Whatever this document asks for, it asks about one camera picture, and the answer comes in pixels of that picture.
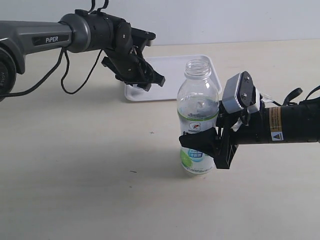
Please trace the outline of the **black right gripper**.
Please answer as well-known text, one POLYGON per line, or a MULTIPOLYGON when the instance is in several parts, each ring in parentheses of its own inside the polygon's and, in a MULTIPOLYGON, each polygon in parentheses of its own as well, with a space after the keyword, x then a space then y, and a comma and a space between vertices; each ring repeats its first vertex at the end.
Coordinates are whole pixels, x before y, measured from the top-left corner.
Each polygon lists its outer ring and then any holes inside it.
POLYGON ((227 113, 220 101, 216 126, 198 133, 183 133, 180 145, 214 157, 217 169, 229 169, 240 145, 268 144, 270 129, 267 124, 266 105, 260 101, 257 112, 247 109, 227 113))

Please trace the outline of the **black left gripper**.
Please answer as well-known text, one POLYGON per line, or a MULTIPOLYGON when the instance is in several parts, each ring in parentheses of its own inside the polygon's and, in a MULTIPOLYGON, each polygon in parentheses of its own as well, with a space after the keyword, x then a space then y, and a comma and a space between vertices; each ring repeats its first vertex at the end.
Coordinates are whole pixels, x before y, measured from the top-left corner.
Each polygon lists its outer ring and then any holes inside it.
POLYGON ((107 55, 105 65, 116 78, 132 88, 148 92, 152 84, 163 87, 165 76, 159 74, 143 57, 143 50, 151 46, 156 34, 134 28, 123 18, 101 15, 103 39, 101 48, 107 55))

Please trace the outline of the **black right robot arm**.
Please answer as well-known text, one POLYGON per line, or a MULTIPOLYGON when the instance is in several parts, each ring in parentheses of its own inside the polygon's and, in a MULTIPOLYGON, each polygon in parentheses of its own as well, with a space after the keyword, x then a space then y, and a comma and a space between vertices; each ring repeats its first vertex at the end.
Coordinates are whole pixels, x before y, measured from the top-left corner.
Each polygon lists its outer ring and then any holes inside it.
POLYGON ((255 113, 242 110, 227 113, 219 107, 216 126, 199 133, 183 133, 182 147, 213 158, 217 169, 229 169, 240 145, 318 143, 320 141, 320 99, 306 97, 299 103, 266 107, 255 113))

